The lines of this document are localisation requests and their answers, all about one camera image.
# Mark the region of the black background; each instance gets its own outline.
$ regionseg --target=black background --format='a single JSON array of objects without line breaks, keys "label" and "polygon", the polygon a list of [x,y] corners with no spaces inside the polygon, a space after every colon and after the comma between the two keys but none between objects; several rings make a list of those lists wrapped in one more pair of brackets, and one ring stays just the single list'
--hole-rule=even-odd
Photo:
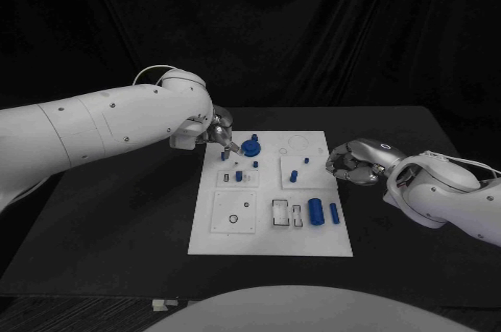
[{"label": "black background", "polygon": [[[0,107],[128,85],[171,64],[220,106],[423,105],[460,155],[499,168],[499,2],[1,0]],[[28,207],[1,216],[1,265]]]}]

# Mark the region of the small blue part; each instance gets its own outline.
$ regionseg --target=small blue part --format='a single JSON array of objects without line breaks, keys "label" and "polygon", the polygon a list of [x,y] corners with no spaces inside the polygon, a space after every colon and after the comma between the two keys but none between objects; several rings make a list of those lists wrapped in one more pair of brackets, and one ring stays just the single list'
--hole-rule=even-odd
[{"label": "small blue part", "polygon": [[291,171],[290,173],[290,182],[295,182],[297,180],[297,171]]},{"label": "small blue part", "polygon": [[261,152],[261,146],[258,144],[258,136],[252,135],[252,139],[242,142],[242,154],[246,157],[254,157]]},{"label": "small blue part", "polygon": [[310,210],[310,224],[323,225],[326,220],[323,219],[321,201],[317,198],[311,198],[307,201],[307,207]]},{"label": "small blue part", "polygon": [[332,221],[337,225],[339,224],[339,216],[337,216],[336,203],[330,203],[330,214],[332,214]]}]

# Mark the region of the table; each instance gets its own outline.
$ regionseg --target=table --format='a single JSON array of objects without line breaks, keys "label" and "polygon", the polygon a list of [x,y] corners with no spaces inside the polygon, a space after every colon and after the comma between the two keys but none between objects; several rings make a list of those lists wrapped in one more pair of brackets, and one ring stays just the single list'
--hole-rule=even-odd
[{"label": "table", "polygon": [[[408,155],[457,155],[427,109],[229,108],[233,130],[321,130]],[[167,141],[70,169],[0,279],[2,295],[206,299],[255,286],[330,286],[417,306],[501,305],[501,249],[453,225],[415,224],[384,184],[339,182],[352,258],[187,255],[205,146]]]}]

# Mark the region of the white board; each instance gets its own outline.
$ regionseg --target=white board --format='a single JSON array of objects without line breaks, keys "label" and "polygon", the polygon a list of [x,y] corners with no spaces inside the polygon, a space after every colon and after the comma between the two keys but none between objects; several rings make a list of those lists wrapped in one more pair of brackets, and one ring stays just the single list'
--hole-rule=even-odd
[{"label": "white board", "polygon": [[[229,159],[222,161],[220,145],[206,145],[187,254],[350,257],[337,182],[324,169],[329,151],[323,132],[233,131],[233,142],[241,145],[252,134],[258,136],[261,145],[261,152],[255,157],[239,157],[231,153]],[[307,167],[295,169],[298,184],[288,181],[294,186],[285,190],[282,184],[287,185],[290,169],[303,162],[304,157],[310,161],[303,163]],[[254,161],[258,162],[257,168],[252,167]],[[251,179],[236,182],[235,171],[251,172]],[[228,185],[220,180],[223,174],[228,174]],[[249,206],[245,207],[244,203],[252,194],[254,202],[248,202]],[[310,198],[321,200],[324,223],[320,226],[310,224]],[[287,200],[288,226],[272,225],[272,200]],[[337,206],[337,225],[333,224],[329,212],[330,203]],[[294,226],[294,205],[300,206],[301,226]],[[251,208],[254,220],[248,216]]]}]

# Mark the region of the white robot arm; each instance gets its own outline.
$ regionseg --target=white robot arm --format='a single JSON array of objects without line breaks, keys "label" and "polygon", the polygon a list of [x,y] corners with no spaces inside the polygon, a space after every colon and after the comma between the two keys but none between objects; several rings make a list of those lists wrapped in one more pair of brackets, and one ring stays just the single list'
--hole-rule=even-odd
[{"label": "white robot arm", "polygon": [[[333,167],[339,157],[347,169]],[[368,139],[333,149],[326,171],[359,185],[372,185],[379,176],[386,177],[382,200],[414,222],[433,229],[450,222],[472,237],[501,246],[501,178],[479,182],[450,159],[498,173],[482,163],[430,151],[405,157],[395,148]]]},{"label": "white robot arm", "polygon": [[161,86],[134,85],[0,111],[0,212],[51,174],[170,138],[192,150],[231,141],[232,118],[212,105],[203,80],[180,69]]}]

